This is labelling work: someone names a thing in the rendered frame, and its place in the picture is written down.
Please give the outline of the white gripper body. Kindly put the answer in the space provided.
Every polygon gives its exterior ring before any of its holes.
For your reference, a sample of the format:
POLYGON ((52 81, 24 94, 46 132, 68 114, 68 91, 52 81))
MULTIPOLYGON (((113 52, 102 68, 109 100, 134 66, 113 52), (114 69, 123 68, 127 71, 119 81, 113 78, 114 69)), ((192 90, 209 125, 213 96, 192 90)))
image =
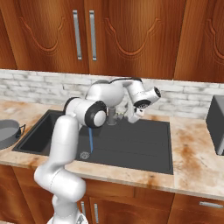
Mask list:
POLYGON ((136 123, 139 119, 144 116, 144 109, 143 108, 133 108, 128 112, 128 122, 129 123, 136 123))

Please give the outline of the dark grey sink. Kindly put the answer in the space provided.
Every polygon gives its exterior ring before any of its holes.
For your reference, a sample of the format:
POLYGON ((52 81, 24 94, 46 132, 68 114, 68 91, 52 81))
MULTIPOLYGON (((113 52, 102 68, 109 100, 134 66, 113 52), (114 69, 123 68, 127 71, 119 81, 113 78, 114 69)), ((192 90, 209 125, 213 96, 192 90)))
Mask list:
MULTIPOLYGON (((47 110, 13 150, 47 156, 54 124, 62 115, 61 111, 47 110)), ((130 123, 123 118, 114 126, 105 124, 99 129, 92 129, 92 132, 94 149, 91 154, 88 128, 80 129, 77 160, 148 172, 173 173, 168 122, 139 120, 130 123)))

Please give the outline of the blue water stream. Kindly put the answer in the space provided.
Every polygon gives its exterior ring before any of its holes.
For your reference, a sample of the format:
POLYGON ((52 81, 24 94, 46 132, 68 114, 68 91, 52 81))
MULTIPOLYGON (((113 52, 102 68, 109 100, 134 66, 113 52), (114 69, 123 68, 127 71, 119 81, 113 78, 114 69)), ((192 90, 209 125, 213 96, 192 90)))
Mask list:
POLYGON ((93 132, 92 132, 91 128, 88 128, 88 134, 89 134, 90 151, 91 151, 91 154, 92 154, 94 146, 93 146, 93 132))

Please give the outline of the grey tap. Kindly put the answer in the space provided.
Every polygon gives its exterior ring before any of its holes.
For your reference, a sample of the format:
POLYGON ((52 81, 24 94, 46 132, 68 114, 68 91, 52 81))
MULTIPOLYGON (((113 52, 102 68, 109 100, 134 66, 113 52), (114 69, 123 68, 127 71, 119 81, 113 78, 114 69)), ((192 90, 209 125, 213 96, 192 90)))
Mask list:
POLYGON ((123 114, 118 114, 115 107, 108 107, 107 125, 116 125, 116 120, 122 120, 123 114))

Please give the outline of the wooden false drawer front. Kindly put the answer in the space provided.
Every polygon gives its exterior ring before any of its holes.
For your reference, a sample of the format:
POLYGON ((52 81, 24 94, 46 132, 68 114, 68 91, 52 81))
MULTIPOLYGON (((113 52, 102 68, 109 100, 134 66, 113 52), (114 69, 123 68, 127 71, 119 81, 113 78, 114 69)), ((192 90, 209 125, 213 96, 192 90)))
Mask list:
POLYGON ((149 204, 161 205, 162 207, 170 207, 174 198, 173 192, 164 192, 88 178, 85 178, 85 181, 87 184, 87 195, 93 197, 137 199, 149 204))

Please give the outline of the dark grey microwave oven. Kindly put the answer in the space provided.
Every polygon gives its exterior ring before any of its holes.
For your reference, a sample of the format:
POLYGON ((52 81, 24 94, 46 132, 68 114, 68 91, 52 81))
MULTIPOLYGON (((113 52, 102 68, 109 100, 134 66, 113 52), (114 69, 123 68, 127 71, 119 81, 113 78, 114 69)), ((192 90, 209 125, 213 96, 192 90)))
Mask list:
POLYGON ((215 152, 224 156, 224 96, 214 95, 206 117, 206 126, 215 152))

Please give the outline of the wooden base cupboard door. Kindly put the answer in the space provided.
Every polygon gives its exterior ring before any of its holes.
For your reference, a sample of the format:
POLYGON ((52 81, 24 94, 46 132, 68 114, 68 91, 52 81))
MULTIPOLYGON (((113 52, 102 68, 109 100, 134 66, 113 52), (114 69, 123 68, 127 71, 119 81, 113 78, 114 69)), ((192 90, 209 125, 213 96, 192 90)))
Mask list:
POLYGON ((12 167, 36 224, 46 224, 54 214, 53 195, 34 181, 34 170, 12 167))
POLYGON ((0 221, 35 224, 11 166, 0 164, 0 221))
POLYGON ((98 205, 99 224, 167 224, 172 206, 149 204, 138 199, 89 198, 92 221, 95 222, 94 203, 98 205))

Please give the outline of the wooden wall cupboard door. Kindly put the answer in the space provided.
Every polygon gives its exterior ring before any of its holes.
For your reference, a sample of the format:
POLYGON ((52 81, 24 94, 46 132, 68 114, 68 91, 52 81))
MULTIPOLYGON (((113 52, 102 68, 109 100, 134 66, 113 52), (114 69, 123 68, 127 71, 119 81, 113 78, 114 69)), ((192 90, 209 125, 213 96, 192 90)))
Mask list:
POLYGON ((89 72, 170 80, 186 0, 84 0, 89 72), (93 61, 89 11, 94 11, 93 61))
POLYGON ((22 34, 23 70, 88 72, 83 0, 13 0, 22 34), (78 11, 82 60, 77 59, 73 10, 78 11))
POLYGON ((187 0, 174 79, 224 83, 224 0, 187 0))
POLYGON ((17 69, 8 31, 8 23, 11 21, 7 10, 9 1, 0 0, 0 69, 17 69))

